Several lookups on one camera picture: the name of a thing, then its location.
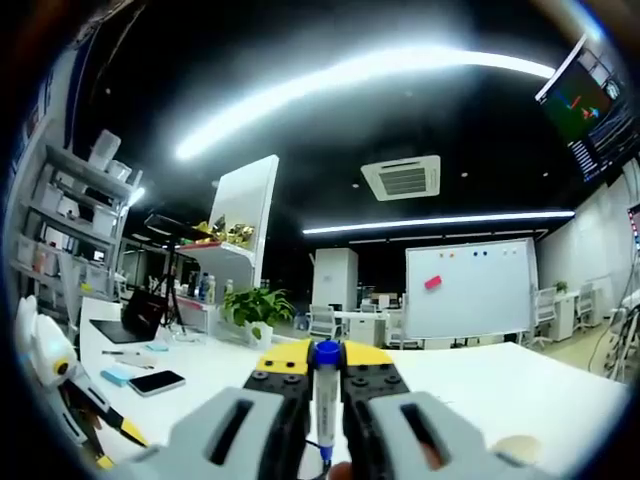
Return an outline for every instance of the pen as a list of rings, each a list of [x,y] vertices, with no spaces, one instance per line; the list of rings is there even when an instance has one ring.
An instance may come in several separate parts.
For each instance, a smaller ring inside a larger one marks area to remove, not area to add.
[[[315,346],[316,422],[318,445],[325,465],[331,464],[336,430],[336,400],[338,398],[338,362],[340,344],[325,340]]]
[[[140,352],[127,352],[125,350],[103,350],[102,351],[103,355],[124,355],[127,353],[130,355],[140,355]]]

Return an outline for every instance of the black smartphone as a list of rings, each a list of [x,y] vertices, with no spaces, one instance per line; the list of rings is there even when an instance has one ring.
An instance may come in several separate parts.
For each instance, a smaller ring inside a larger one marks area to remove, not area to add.
[[[143,397],[150,397],[157,393],[166,392],[172,388],[185,384],[184,377],[181,377],[171,370],[152,373],[129,380],[129,385]]]

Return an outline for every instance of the open laptop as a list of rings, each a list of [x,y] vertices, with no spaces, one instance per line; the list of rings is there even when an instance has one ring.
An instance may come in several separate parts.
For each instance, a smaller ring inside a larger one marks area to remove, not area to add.
[[[122,322],[89,320],[113,343],[148,342],[155,338],[164,313],[165,299],[144,290],[135,290],[124,309]]]

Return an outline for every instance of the ceiling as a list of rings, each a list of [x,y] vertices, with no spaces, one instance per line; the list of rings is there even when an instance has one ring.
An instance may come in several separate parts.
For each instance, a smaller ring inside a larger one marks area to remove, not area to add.
[[[211,182],[270,154],[280,157],[270,242],[273,248],[293,242],[300,251],[381,236],[354,233],[302,245],[303,228],[574,208],[595,186],[585,187],[534,100],[545,80],[487,67],[388,77],[307,97],[178,161],[178,143],[220,109],[361,52],[436,43],[556,68],[572,48],[524,1],[396,1],[374,9],[368,1],[344,0],[236,1],[212,10],[205,3],[149,2],[138,13],[143,4],[133,2],[102,26],[85,68],[76,153],[87,155],[107,128],[122,138],[117,158],[144,170],[148,194],[130,214],[128,235],[152,210],[189,223],[208,219]],[[377,202],[360,173],[367,163],[427,154],[442,158],[437,197]],[[425,230],[391,236],[433,233]]]

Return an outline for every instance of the green plant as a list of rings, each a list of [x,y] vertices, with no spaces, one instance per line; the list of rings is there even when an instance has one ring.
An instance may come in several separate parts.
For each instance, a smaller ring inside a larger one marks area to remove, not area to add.
[[[284,290],[269,292],[266,288],[253,288],[245,292],[226,293],[224,296],[226,318],[239,326],[244,322],[265,322],[273,327],[279,320],[290,321],[293,305],[284,296]],[[259,340],[253,328],[254,336]]]
[[[558,280],[553,284],[553,286],[556,287],[556,292],[558,293],[567,293],[567,291],[569,290],[569,285],[567,285],[567,282],[563,280]]]

